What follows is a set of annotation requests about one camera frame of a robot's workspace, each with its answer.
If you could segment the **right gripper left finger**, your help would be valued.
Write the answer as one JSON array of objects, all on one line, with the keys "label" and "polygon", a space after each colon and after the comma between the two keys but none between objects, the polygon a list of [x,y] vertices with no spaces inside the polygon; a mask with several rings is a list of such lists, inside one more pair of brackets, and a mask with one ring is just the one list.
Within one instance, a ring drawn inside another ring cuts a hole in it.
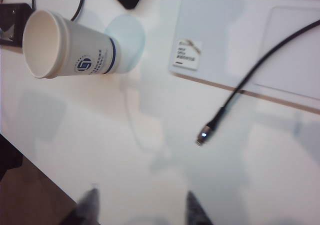
[{"label": "right gripper left finger", "polygon": [[100,194],[92,188],[78,201],[76,207],[62,219],[63,225],[99,225]]}]

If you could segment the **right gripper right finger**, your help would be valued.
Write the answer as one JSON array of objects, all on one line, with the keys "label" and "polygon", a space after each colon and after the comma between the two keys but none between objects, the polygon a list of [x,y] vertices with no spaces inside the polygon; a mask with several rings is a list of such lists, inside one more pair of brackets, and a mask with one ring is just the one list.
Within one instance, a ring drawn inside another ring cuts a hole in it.
[{"label": "right gripper right finger", "polygon": [[186,224],[213,225],[196,196],[191,191],[188,191],[186,196]]}]

